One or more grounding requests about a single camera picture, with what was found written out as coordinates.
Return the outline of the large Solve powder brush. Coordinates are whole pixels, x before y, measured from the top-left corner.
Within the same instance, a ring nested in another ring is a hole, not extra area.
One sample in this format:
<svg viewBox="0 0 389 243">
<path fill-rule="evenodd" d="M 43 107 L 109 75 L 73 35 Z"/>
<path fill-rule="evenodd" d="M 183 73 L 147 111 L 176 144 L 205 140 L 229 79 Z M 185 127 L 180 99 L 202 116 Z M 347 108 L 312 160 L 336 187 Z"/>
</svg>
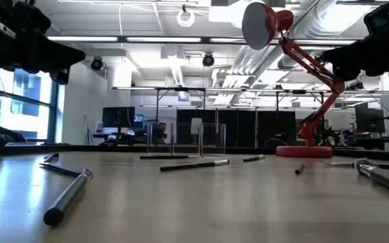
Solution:
<svg viewBox="0 0 389 243">
<path fill-rule="evenodd" d="M 367 159 L 358 159 L 354 162 L 354 168 L 360 175 L 365 175 L 373 181 L 389 188 L 389 171 L 382 169 Z"/>
</svg>

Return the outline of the thick grey-handled makeup brush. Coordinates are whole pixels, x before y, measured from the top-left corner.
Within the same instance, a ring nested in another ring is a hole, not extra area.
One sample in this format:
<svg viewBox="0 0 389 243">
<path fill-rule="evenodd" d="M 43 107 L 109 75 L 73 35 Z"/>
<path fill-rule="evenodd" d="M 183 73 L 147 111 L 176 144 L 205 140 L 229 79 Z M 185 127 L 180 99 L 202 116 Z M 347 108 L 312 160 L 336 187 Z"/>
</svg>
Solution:
<svg viewBox="0 0 389 243">
<path fill-rule="evenodd" d="M 43 222 L 51 227 L 57 227 L 68 215 L 76 200 L 86 188 L 87 182 L 93 177 L 90 169 L 84 168 L 72 183 L 55 199 L 43 215 Z"/>
</svg>

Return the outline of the black computer monitor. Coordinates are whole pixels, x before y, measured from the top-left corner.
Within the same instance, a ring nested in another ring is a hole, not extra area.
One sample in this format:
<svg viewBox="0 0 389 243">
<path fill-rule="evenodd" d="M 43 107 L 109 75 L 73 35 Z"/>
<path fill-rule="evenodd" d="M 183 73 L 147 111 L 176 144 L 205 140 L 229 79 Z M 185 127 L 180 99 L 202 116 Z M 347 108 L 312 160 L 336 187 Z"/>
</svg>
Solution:
<svg viewBox="0 0 389 243">
<path fill-rule="evenodd" d="M 104 107 L 102 122 L 104 128 L 132 128 L 135 107 Z"/>
<path fill-rule="evenodd" d="M 372 109 L 368 103 L 355 106 L 357 129 L 360 132 L 384 133 L 384 113 L 381 109 Z"/>
</svg>

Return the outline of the large office window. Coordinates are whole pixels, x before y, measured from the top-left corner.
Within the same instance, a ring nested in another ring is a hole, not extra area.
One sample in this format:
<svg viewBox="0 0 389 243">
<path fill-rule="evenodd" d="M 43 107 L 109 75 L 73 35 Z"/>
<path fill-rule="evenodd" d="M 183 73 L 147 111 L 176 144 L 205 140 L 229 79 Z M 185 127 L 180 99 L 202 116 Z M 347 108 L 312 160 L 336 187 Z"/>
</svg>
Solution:
<svg viewBox="0 0 389 243">
<path fill-rule="evenodd" d="M 0 126 L 33 142 L 53 142 L 58 88 L 47 73 L 0 69 Z"/>
</svg>

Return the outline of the red desk lamp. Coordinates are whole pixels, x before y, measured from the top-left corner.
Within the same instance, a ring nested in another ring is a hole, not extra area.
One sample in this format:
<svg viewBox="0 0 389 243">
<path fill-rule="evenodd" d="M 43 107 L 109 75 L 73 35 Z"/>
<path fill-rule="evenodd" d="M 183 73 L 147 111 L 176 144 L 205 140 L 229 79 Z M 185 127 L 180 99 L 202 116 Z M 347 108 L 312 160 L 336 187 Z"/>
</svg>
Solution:
<svg viewBox="0 0 389 243">
<path fill-rule="evenodd" d="M 331 95 L 320 108 L 306 117 L 301 124 L 298 137 L 306 141 L 305 146 L 278 146 L 276 155 L 282 157 L 330 158 L 332 149 L 325 146 L 316 146 L 313 138 L 313 129 L 320 124 L 328 109 L 345 89 L 345 84 L 337 82 L 332 72 L 327 70 L 314 57 L 302 50 L 294 40 L 285 36 L 294 21 L 294 15 L 289 10 L 274 11 L 269 5 L 254 2 L 248 4 L 242 18 L 242 33 L 246 44 L 260 50 L 266 47 L 280 34 L 278 44 L 285 55 L 296 61 L 307 72 L 330 88 Z"/>
</svg>

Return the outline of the long ceiling light strip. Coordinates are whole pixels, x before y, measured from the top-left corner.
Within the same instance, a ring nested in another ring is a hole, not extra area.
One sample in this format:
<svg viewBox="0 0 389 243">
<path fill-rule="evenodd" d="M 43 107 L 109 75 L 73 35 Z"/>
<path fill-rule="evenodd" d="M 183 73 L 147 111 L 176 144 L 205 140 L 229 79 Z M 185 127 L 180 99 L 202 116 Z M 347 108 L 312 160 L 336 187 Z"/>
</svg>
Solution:
<svg viewBox="0 0 389 243">
<path fill-rule="evenodd" d="M 204 45 L 245 45 L 246 41 L 238 37 L 179 37 L 179 36 L 49 36 L 49 40 L 61 43 L 178 43 Z M 356 39 L 345 38 L 297 38 L 298 45 L 341 46 L 349 45 Z"/>
</svg>

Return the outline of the clear acrylic brush organizer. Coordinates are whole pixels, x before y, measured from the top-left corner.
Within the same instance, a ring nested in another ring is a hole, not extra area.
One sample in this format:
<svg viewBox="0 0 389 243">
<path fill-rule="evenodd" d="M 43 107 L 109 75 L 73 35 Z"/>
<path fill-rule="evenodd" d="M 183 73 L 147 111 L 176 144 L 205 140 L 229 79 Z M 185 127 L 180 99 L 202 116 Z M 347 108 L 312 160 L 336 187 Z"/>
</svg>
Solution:
<svg viewBox="0 0 389 243">
<path fill-rule="evenodd" d="M 149 157 L 222 157 L 226 154 L 226 125 L 149 124 L 146 146 Z"/>
</svg>

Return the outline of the silver ventilation duct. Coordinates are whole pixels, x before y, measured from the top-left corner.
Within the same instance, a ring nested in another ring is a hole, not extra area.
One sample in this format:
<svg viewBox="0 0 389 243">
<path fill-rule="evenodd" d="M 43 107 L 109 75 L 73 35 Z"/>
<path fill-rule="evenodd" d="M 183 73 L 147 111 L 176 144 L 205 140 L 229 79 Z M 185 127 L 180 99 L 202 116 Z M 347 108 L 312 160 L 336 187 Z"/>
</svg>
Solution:
<svg viewBox="0 0 389 243">
<path fill-rule="evenodd" d="M 342 5 L 337 1 L 318 0 L 317 3 L 294 24 L 288 38 L 336 38 L 369 12 L 369 5 Z"/>
</svg>

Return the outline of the black aluminium table frame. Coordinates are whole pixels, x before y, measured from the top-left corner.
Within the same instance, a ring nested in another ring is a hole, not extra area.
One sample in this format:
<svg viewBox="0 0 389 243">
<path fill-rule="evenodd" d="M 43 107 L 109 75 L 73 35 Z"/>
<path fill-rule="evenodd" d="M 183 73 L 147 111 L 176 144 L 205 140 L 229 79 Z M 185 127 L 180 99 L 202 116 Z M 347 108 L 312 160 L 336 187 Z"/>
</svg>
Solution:
<svg viewBox="0 0 389 243">
<path fill-rule="evenodd" d="M 121 152 L 121 153 L 146 153 L 145 146 L 88 146 L 88 145 L 34 145 L 34 146 L 2 146 L 0 156 L 5 155 L 29 155 L 58 152 Z M 227 155 L 274 155 L 274 148 L 226 148 Z M 333 156 L 375 159 L 389 161 L 388 151 L 371 151 L 356 149 L 332 149 Z"/>
</svg>

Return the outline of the black metal rack frame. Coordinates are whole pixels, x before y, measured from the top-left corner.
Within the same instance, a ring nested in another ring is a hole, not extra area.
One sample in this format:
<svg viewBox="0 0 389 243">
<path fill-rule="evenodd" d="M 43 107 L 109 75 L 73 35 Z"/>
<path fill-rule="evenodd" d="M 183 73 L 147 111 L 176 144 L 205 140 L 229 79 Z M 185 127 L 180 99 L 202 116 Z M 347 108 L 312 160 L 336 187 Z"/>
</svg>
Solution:
<svg viewBox="0 0 389 243">
<path fill-rule="evenodd" d="M 240 93 L 240 92 L 273 92 L 278 96 L 279 93 L 292 93 L 294 95 L 307 95 L 319 93 L 323 96 L 324 93 L 328 93 L 326 90 L 288 90 L 288 89 L 246 89 L 246 88 L 199 88 L 199 87 L 185 87 L 185 86 L 175 86 L 175 87 L 148 87 L 148 86 L 134 86 L 134 87 L 113 87 L 114 90 L 155 90 L 160 92 L 161 90 L 172 90 L 176 92 L 188 92 L 188 91 L 199 91 L 206 94 L 207 92 L 231 92 L 231 93 Z M 309 146 L 313 146 L 313 138 L 311 135 L 312 129 L 324 118 L 324 115 L 327 113 L 328 109 L 331 107 L 330 101 L 324 101 L 312 115 L 305 118 L 303 128 L 301 129 L 301 138 L 307 141 Z"/>
</svg>

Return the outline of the black partition wall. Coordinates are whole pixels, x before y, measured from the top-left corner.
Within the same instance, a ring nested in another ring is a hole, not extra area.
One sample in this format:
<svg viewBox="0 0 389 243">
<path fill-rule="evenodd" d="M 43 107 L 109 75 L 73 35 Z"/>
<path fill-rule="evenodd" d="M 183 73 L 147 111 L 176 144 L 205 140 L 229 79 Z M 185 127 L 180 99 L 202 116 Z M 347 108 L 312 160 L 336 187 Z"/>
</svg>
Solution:
<svg viewBox="0 0 389 243">
<path fill-rule="evenodd" d="M 239 109 L 179 109 L 176 114 L 177 142 L 203 139 L 204 145 L 227 148 L 262 148 L 274 142 L 296 143 L 293 111 Z"/>
</svg>

